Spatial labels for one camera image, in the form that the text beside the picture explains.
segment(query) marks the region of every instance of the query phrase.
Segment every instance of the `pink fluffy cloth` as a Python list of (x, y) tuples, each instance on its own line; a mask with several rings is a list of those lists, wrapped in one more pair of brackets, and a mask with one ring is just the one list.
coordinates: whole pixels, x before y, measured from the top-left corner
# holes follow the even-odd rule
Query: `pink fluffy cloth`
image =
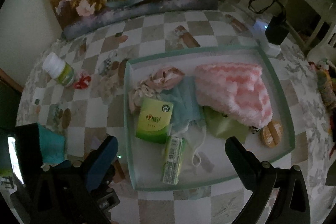
[(199, 105), (209, 106), (247, 126), (263, 128), (272, 108), (257, 64), (215, 63), (195, 69)]

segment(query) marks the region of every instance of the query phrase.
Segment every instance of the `wooden edge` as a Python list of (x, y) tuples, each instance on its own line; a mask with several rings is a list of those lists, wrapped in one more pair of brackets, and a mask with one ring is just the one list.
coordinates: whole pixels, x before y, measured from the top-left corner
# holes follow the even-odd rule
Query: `wooden edge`
[(2, 69), (0, 69), (0, 78), (2, 78), (10, 87), (17, 90), (18, 92), (23, 92), (23, 87), (10, 78)]

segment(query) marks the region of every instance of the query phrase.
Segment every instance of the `tray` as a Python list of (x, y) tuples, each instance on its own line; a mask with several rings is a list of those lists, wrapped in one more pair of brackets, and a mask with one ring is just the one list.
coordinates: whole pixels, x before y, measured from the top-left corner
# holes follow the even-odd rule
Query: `tray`
[(197, 65), (215, 62), (257, 63), (262, 66), (261, 78), (267, 88), (273, 110), (273, 119), (281, 122), (283, 138), (279, 145), (269, 148), (262, 143), (259, 134), (249, 134), (244, 147), (260, 160), (274, 162), (295, 148), (293, 121), (279, 79), (266, 54), (259, 47), (232, 45), (225, 47), (198, 47), (141, 57), (127, 62), (124, 85), (124, 126), (126, 154), (132, 186), (141, 191), (167, 191), (197, 188), (227, 181), (237, 174), (225, 154), (225, 140), (208, 134), (198, 152), (205, 155), (205, 163), (195, 168), (183, 163), (179, 183), (163, 184), (162, 175), (164, 145), (146, 142), (135, 137), (137, 117), (128, 107), (128, 91), (138, 81), (145, 79), (159, 68), (172, 65), (186, 75), (192, 75)]

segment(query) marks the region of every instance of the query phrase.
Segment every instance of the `metal screw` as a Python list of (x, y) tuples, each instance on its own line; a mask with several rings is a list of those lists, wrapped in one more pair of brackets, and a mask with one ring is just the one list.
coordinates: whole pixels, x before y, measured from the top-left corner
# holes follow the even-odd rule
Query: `metal screw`
[(294, 165), (293, 168), (294, 168), (295, 171), (301, 171), (301, 168), (298, 165)]
[(82, 162), (80, 160), (76, 160), (73, 162), (72, 166), (75, 168), (78, 168), (82, 165)]
[(268, 161), (263, 161), (261, 163), (261, 166), (264, 167), (264, 168), (266, 168), (266, 169), (268, 169), (268, 168), (271, 167), (271, 164)]
[(42, 170), (43, 170), (44, 172), (48, 172), (48, 171), (50, 170), (50, 165), (45, 165), (45, 166), (43, 166)]

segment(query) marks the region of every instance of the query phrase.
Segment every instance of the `green pouch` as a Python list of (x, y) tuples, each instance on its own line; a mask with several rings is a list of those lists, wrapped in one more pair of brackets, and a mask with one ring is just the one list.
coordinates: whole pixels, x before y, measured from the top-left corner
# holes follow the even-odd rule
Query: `green pouch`
[(203, 108), (207, 132), (216, 138), (227, 139), (235, 136), (242, 144), (249, 134), (249, 127), (231, 119), (223, 113), (205, 106)]

